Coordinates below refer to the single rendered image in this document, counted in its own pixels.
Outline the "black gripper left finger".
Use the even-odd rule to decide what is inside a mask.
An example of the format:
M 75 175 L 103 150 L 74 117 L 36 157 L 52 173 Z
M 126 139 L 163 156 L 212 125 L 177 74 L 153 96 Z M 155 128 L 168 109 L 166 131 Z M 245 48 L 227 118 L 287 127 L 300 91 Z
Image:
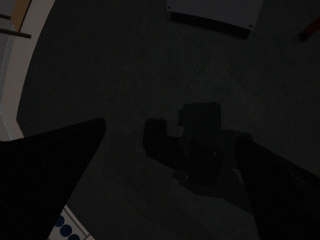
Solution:
M 25 240 L 47 240 L 99 149 L 105 119 L 0 141 L 0 204 Z

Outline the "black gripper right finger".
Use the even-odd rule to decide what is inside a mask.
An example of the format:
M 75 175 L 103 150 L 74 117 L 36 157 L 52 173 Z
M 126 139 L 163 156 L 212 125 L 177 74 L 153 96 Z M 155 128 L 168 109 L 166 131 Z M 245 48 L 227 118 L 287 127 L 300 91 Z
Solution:
M 235 156 L 260 240 L 320 240 L 320 177 L 245 137 Z

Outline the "dark red cylindrical peg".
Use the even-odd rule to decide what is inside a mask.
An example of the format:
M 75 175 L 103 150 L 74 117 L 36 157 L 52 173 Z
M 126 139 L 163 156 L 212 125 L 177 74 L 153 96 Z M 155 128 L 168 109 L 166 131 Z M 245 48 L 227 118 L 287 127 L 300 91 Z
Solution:
M 307 29 L 307 35 L 312 35 L 312 33 L 320 31 L 320 16 L 319 19 L 312 21 L 312 23 L 309 24 L 308 27 L 305 27 L 305 29 Z

